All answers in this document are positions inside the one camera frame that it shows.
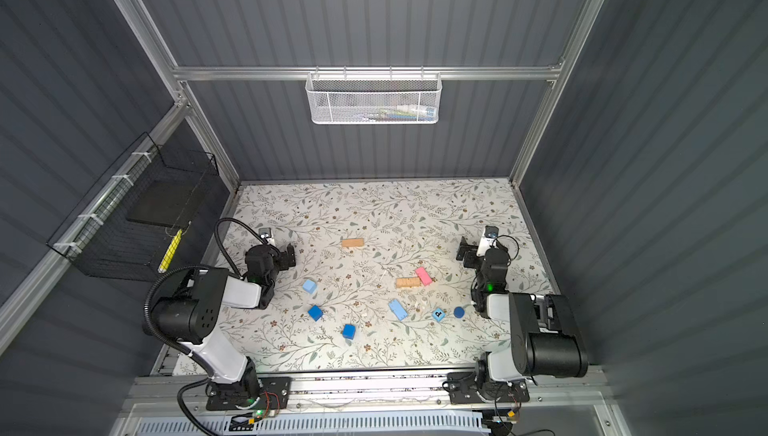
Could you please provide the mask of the pink rectangular block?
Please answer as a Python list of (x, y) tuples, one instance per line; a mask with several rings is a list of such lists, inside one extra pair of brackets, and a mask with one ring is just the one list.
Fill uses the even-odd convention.
[(417, 268), (415, 270), (415, 274), (423, 286), (428, 286), (433, 282), (432, 278), (424, 267)]

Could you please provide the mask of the natural wood block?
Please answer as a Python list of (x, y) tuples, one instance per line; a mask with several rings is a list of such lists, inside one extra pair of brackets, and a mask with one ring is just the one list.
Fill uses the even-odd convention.
[(363, 238), (349, 238), (341, 241), (342, 248), (359, 248), (363, 247), (365, 241)]
[(403, 288), (415, 288), (415, 287), (421, 287), (423, 283), (421, 282), (421, 279), (419, 277), (405, 277), (405, 278), (397, 278), (395, 280), (395, 287), (397, 289), (403, 289)]

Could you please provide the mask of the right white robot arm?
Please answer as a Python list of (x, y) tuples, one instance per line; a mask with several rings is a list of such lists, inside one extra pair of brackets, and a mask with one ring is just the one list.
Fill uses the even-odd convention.
[(484, 319), (508, 329), (509, 345), (479, 356), (473, 372), (455, 374), (444, 388), (454, 404), (474, 401), (529, 400), (527, 383), (537, 376), (581, 378), (588, 354), (566, 297), (558, 294), (511, 292), (507, 271), (511, 252), (493, 228), (479, 243), (462, 238), (456, 260), (474, 271), (470, 288), (473, 309)]

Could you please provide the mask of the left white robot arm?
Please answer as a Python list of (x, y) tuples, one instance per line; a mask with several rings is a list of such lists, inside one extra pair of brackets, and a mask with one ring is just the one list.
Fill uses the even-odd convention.
[(222, 306), (266, 309), (278, 274), (296, 266), (295, 248), (253, 246), (245, 253), (245, 263), (243, 279), (220, 267), (168, 272), (153, 284), (144, 302), (143, 331), (187, 355), (208, 375), (203, 382), (210, 410), (256, 408), (268, 398), (255, 364), (223, 334), (218, 316)]

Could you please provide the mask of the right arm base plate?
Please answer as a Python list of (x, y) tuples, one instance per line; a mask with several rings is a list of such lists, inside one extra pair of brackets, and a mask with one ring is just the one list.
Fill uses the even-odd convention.
[(523, 404), (530, 401), (527, 383), (486, 381), (474, 371), (451, 372), (442, 383), (453, 405), (481, 403)]

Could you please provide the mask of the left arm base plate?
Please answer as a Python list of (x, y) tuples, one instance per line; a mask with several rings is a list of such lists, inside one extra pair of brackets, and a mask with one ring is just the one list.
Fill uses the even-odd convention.
[(287, 407), (292, 379), (260, 377), (233, 384), (208, 383), (205, 389), (208, 411), (270, 410)]

